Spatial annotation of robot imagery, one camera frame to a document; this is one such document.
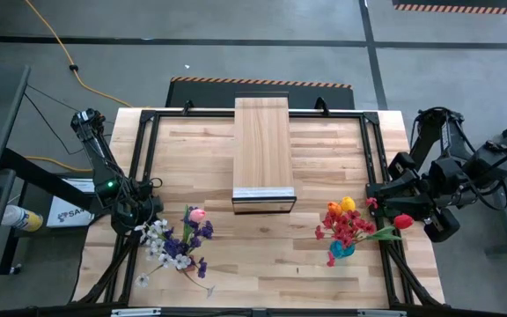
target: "wooden table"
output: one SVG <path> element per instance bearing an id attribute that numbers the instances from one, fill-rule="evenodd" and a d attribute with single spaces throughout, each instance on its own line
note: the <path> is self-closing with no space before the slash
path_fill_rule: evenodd
<path id="1" fill-rule="evenodd" d="M 142 109 L 120 109 L 111 149 L 125 173 L 129 171 L 138 119 Z M 402 115 L 378 112 L 388 161 L 408 151 Z M 386 308 L 385 281 L 378 243 L 357 245 L 354 255 L 326 266 L 330 240 L 316 240 L 314 228 L 326 214 L 328 201 L 350 195 L 364 209 L 368 182 L 359 122 L 351 119 L 291 119 L 290 141 L 297 204 L 287 215 L 238 215 L 232 212 L 232 118 L 164 118 L 151 177 L 165 202 L 165 217 L 181 233 L 185 204 L 208 213 L 214 239 L 203 242 L 196 256 L 209 264 L 200 283 L 216 285 L 213 295 L 190 283 L 173 267 L 151 277 L 146 289 L 134 287 L 131 306 L 213 306 L 288 308 Z M 376 145 L 371 141 L 376 156 Z M 142 175 L 143 155 L 137 175 Z M 375 171 L 378 181 L 380 171 Z M 443 302 L 432 245 L 415 224 L 403 232 L 409 267 L 432 296 Z M 111 260 L 115 233 L 108 217 L 87 234 L 74 299 L 84 296 Z M 155 262 L 145 260 L 143 247 L 135 277 L 150 272 Z M 402 299 L 400 274 L 394 269 L 397 294 Z M 117 296 L 124 267 L 120 269 Z"/>

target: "flower bouquet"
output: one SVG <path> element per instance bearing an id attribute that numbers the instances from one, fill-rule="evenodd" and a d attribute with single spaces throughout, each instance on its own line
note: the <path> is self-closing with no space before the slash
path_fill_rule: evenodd
<path id="1" fill-rule="evenodd" d="M 148 246 L 146 248 L 146 260 L 157 261 L 158 266 L 150 273 L 142 273 L 136 279 L 136 285 L 148 286 L 150 275 L 158 269 L 169 268 L 173 265 L 180 273 L 185 275 L 191 282 L 207 290 L 207 298 L 214 291 L 214 286 L 208 288 L 198 284 L 188 272 L 197 270 L 197 276 L 204 278 L 207 272 L 207 262 L 201 258 L 198 262 L 191 255 L 195 249 L 201 246 L 205 240 L 212 239 L 214 228 L 207 220 L 201 224 L 206 212 L 196 207 L 185 206 L 183 222 L 183 234 L 181 240 L 173 237 L 174 228 L 168 229 L 167 220 L 156 220 L 152 225 L 144 223 L 135 228 L 135 231 L 142 231 L 140 243 Z"/>
<path id="2" fill-rule="evenodd" d="M 377 200 L 369 198 L 366 201 L 367 208 L 373 206 L 377 209 Z M 316 226 L 316 239 L 324 239 L 329 234 L 334 241 L 328 251 L 327 266 L 333 267 L 335 259 L 341 259 L 352 255 L 356 251 L 356 244 L 363 240 L 401 240 L 401 237 L 392 234 L 394 229 L 406 229 L 414 223 L 409 215 L 399 215 L 394 219 L 393 225 L 388 225 L 377 231 L 374 224 L 361 218 L 361 213 L 356 210 L 356 204 L 350 197 L 343 197 L 340 203 L 328 203 L 327 214 L 322 226 Z"/>

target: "blue vase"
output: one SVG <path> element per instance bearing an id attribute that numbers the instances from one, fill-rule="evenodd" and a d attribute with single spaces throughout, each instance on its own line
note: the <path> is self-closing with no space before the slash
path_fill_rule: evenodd
<path id="1" fill-rule="evenodd" d="M 334 241 L 330 245 L 330 252 L 332 252 L 334 258 L 342 259 L 356 252 L 356 245 L 352 243 L 351 246 L 343 248 L 340 241 Z"/>

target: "gray floor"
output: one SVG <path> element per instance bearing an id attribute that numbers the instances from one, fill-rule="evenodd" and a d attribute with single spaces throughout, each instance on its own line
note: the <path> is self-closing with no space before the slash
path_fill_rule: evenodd
<path id="1" fill-rule="evenodd" d="M 507 42 L 506 15 L 395 11 L 368 1 L 376 41 Z M 61 35 L 166 39 L 363 41 L 357 0 L 34 1 Z M 0 34 L 48 35 L 19 0 L 0 0 Z M 84 81 L 136 106 L 161 106 L 173 76 L 244 77 L 352 84 L 357 109 L 377 109 L 366 48 L 69 45 Z M 30 84 L 73 107 L 94 107 L 114 120 L 118 105 L 81 89 L 54 44 L 2 44 L 0 64 L 29 64 Z M 465 118 L 475 146 L 507 127 L 507 50 L 378 49 L 389 109 L 407 125 L 418 109 L 449 107 Z M 27 93 L 71 151 L 72 111 Z M 23 155 L 89 167 L 69 156 L 31 105 L 23 102 L 10 140 Z M 430 158 L 434 159 L 434 150 Z M 51 171 L 58 167 L 43 164 Z M 456 212 L 461 230 L 435 245 L 446 301 L 459 308 L 507 313 L 507 256 L 488 259 L 485 247 L 507 241 L 501 215 L 476 204 Z M 19 276 L 0 276 L 0 309 L 66 303 L 75 285 L 84 237 L 24 241 Z M 3 240 L 0 239 L 0 252 Z"/>

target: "caution tape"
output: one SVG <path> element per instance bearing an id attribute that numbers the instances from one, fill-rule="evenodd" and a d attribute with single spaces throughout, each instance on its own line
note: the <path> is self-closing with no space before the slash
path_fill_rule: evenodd
<path id="1" fill-rule="evenodd" d="M 226 83 L 226 84 L 257 84 L 257 85 L 295 85 L 306 87 L 330 87 L 330 88 L 347 88 L 351 89 L 351 85 L 334 84 L 334 83 L 317 83 L 303 81 L 287 81 L 287 80 L 267 80 L 267 79 L 233 79 L 233 78 L 209 78 L 209 77 L 172 77 L 173 82 L 199 82 L 199 83 Z"/>
<path id="2" fill-rule="evenodd" d="M 394 8 L 400 11 L 507 14 L 507 8 L 462 6 L 462 5 L 396 4 Z"/>

